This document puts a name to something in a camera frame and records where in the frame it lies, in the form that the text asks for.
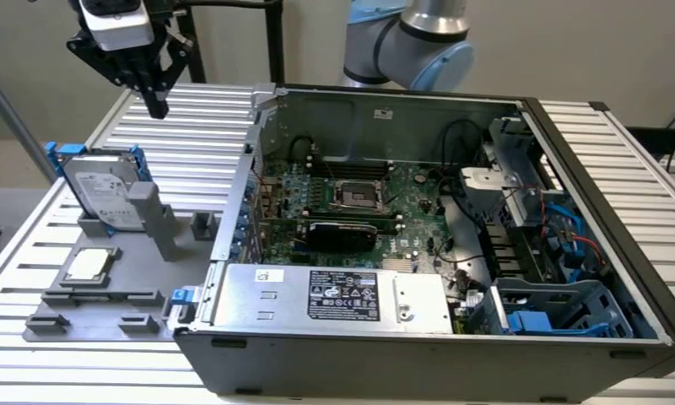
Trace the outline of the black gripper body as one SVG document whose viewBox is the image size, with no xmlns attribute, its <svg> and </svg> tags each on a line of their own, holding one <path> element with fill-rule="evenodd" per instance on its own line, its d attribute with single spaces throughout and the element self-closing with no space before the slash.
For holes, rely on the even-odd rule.
<svg viewBox="0 0 675 405">
<path fill-rule="evenodd" d="M 115 59 L 125 82 L 139 91 L 167 89 L 161 51 L 166 47 L 172 1 L 94 1 L 91 38 Z"/>
</svg>

